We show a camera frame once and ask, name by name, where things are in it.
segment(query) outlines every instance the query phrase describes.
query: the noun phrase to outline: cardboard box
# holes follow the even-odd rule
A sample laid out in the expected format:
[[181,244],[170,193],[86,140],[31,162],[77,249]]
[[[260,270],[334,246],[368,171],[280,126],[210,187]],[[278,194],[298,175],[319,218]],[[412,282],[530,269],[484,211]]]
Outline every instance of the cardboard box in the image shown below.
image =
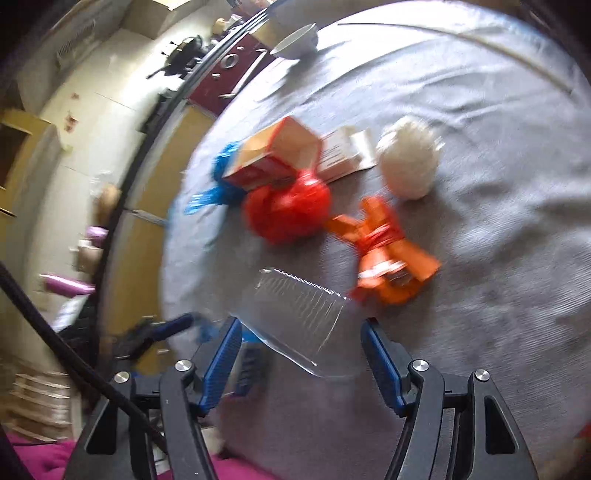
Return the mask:
[[245,190],[294,178],[299,170],[315,170],[322,140],[287,116],[248,138],[240,147],[224,180]]

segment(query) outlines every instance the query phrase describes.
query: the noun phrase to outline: black cable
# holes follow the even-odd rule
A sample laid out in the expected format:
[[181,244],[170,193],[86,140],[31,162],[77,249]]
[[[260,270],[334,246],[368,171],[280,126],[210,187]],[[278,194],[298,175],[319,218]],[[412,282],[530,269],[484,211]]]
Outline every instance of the black cable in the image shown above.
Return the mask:
[[103,380],[95,371],[72,350],[59,335],[53,331],[51,326],[45,321],[41,313],[35,308],[29,297],[23,292],[18,283],[14,280],[7,270],[4,262],[0,262],[0,286],[4,293],[14,303],[15,307],[21,312],[25,320],[39,334],[42,340],[47,344],[57,359],[63,365],[69,365],[81,379],[87,382],[91,387],[97,389],[102,395],[123,410],[131,418],[135,419],[146,432],[148,437],[158,446],[160,450],[167,453],[164,437],[150,425],[148,417],[128,398],[125,398],[118,392],[113,385]]
[[2,461],[2,478],[12,480],[34,480],[31,472],[21,462],[17,453],[12,448],[10,440],[6,436],[4,429],[0,425],[0,460]]

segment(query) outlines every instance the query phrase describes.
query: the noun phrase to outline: blue gripper pad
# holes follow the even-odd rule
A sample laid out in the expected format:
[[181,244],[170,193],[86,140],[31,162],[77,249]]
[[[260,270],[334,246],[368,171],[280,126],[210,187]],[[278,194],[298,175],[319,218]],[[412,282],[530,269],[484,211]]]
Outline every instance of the blue gripper pad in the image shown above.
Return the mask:
[[400,376],[388,352],[369,322],[361,327],[361,345],[385,404],[399,417],[406,416]]
[[234,319],[226,337],[217,349],[205,376],[203,377],[203,395],[199,407],[204,414],[216,407],[222,398],[226,382],[238,356],[242,344],[242,324]]

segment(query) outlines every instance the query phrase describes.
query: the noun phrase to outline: cabinet door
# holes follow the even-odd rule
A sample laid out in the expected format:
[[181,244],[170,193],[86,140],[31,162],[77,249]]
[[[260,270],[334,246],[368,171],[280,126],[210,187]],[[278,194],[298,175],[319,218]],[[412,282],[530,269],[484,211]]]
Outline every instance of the cabinet door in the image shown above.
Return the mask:
[[266,46],[246,34],[197,85],[189,101],[219,116],[238,92],[273,60]]

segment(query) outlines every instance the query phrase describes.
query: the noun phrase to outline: plastic lid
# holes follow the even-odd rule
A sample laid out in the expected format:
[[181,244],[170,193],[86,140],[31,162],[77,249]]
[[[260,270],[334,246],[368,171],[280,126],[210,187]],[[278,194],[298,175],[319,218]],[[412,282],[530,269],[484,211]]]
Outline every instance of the plastic lid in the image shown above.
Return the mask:
[[353,300],[274,268],[264,268],[234,315],[274,351],[324,378],[366,370]]

